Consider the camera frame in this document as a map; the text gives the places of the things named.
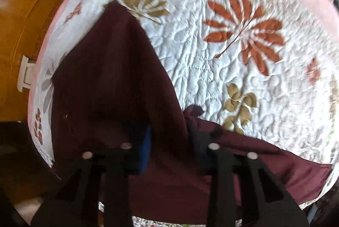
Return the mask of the maroon pants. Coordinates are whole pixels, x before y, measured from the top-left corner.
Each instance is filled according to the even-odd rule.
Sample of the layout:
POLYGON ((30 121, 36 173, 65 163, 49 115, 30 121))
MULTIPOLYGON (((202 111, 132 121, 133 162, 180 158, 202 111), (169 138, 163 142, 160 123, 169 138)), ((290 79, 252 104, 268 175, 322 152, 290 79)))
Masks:
POLYGON ((297 203, 318 196, 332 170, 202 120, 199 108, 182 109, 145 31, 116 1, 63 58, 52 80, 53 167, 60 177, 82 153, 118 147, 152 130, 148 168, 130 179, 132 211, 147 220, 206 221, 210 178, 198 173, 188 127, 230 152, 257 153, 297 203))

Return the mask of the wooden wardrobe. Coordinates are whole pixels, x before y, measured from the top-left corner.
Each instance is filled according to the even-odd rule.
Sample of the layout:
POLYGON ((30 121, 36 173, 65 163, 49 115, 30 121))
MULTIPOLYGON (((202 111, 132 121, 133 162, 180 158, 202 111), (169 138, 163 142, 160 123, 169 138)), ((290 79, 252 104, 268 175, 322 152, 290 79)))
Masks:
POLYGON ((21 60, 37 59, 63 1, 1 0, 1 121, 26 119, 29 91, 17 89, 21 60))

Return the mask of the white floral quilt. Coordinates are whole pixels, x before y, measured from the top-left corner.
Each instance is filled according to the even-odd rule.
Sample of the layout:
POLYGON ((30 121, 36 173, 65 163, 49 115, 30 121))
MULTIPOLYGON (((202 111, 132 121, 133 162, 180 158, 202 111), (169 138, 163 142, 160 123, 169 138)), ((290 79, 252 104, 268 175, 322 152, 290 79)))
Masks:
MULTIPOLYGON (((52 167, 52 76, 113 0, 64 0, 31 85, 32 141, 52 167)), ((319 164, 288 179, 305 209, 338 179, 338 13, 329 0, 115 0, 140 21, 181 108, 319 164)))

